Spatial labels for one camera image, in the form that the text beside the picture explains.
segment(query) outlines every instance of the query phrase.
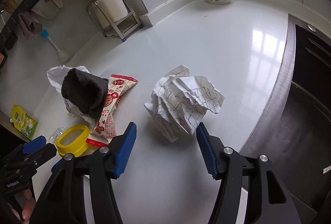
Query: red and white wrapper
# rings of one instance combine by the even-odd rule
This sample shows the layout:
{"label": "red and white wrapper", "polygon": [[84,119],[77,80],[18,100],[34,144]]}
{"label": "red and white wrapper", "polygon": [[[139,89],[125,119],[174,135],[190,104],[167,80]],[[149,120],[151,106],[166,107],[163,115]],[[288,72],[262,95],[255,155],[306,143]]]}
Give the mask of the red and white wrapper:
{"label": "red and white wrapper", "polygon": [[121,96],[138,80],[132,77],[111,75],[108,82],[108,93],[98,124],[94,127],[86,142],[97,147],[108,146],[116,136],[113,113],[119,105]]}

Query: human hand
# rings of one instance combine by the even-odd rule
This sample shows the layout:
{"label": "human hand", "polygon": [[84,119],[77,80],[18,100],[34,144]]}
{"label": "human hand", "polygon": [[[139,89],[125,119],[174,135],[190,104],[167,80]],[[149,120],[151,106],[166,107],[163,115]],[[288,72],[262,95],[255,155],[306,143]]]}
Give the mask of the human hand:
{"label": "human hand", "polygon": [[[36,201],[32,197],[32,193],[29,189],[23,190],[22,192],[23,197],[26,199],[23,210],[22,210],[22,217],[23,217],[23,224],[29,224],[32,212],[36,205]],[[13,213],[16,217],[20,219],[19,213],[12,208]]]}

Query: yellow lid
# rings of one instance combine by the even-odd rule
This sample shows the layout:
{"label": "yellow lid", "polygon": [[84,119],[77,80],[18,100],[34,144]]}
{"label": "yellow lid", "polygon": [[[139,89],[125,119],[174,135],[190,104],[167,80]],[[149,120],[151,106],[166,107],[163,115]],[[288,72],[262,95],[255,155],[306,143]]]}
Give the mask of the yellow lid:
{"label": "yellow lid", "polygon": [[86,125],[76,125],[65,131],[55,142],[61,157],[65,154],[72,153],[79,157],[88,148],[85,142],[90,129]]}

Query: green juice pouch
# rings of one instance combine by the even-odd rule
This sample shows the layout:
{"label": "green juice pouch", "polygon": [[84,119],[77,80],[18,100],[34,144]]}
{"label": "green juice pouch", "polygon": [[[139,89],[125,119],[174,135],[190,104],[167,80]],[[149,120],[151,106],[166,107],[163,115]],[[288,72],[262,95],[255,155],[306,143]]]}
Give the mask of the green juice pouch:
{"label": "green juice pouch", "polygon": [[10,122],[14,123],[16,129],[24,134],[29,140],[32,140],[34,133],[37,129],[38,122],[29,116],[21,107],[18,105],[13,106],[12,118]]}

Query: finger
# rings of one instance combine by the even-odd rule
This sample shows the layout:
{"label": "finger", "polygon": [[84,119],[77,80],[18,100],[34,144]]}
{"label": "finger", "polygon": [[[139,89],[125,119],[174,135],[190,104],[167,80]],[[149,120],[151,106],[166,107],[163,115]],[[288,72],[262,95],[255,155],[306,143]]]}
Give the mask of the finger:
{"label": "finger", "polygon": [[30,220],[35,205],[36,201],[34,200],[34,198],[26,200],[22,211],[22,217],[25,221]]}
{"label": "finger", "polygon": [[32,197],[32,193],[30,189],[23,190],[22,194],[26,200],[30,200],[30,198]]}

